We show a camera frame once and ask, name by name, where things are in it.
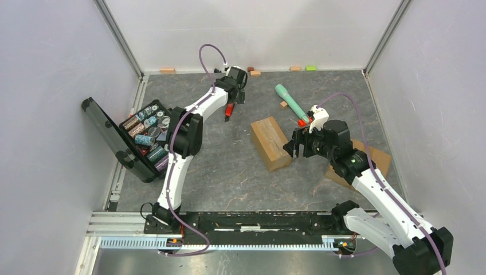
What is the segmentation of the brown cardboard express box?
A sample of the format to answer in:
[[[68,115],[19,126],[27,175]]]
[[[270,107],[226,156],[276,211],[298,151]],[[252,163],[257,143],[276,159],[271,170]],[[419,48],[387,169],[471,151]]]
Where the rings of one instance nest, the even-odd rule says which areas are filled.
[[[292,157],[283,149],[288,139],[273,116],[252,122],[250,127],[252,142],[269,172],[290,165]]]

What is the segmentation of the red box cutter knife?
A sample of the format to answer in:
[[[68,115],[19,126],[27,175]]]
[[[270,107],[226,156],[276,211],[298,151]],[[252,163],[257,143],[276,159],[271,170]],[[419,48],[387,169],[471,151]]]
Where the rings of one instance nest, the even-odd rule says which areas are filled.
[[[226,108],[225,108],[225,122],[228,122],[232,116],[234,109],[234,104],[233,103],[227,103]]]

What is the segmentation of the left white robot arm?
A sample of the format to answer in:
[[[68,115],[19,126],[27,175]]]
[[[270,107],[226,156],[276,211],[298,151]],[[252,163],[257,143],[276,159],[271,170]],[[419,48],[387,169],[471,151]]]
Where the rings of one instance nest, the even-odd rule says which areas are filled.
[[[174,233],[181,224],[177,214],[182,204],[182,189],[193,157],[202,147],[203,124],[218,109],[225,107],[228,120],[236,104],[245,102],[248,74],[231,66],[224,76],[213,81],[209,90],[197,101],[172,110],[166,137],[167,172],[163,190],[152,207],[152,217],[165,233]]]

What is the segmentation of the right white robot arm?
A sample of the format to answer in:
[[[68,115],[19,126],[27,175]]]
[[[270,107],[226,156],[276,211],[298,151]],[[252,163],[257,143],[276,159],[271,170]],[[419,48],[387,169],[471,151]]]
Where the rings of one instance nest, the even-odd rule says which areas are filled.
[[[297,128],[283,149],[293,158],[318,155],[329,160],[335,173],[381,215],[374,218],[352,201],[338,204],[331,218],[335,232],[352,231],[365,237],[391,258],[399,274],[446,274],[452,233],[445,227],[435,228],[397,194],[370,156],[354,147],[344,121]]]

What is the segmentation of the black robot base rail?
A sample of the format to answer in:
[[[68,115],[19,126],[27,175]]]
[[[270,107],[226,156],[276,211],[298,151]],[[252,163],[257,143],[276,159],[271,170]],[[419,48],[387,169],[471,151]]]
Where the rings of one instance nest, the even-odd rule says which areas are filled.
[[[212,246],[318,245],[322,238],[346,241],[358,235],[339,225],[329,211],[228,211],[180,213],[165,225],[143,214],[144,233],[167,235],[171,244]]]

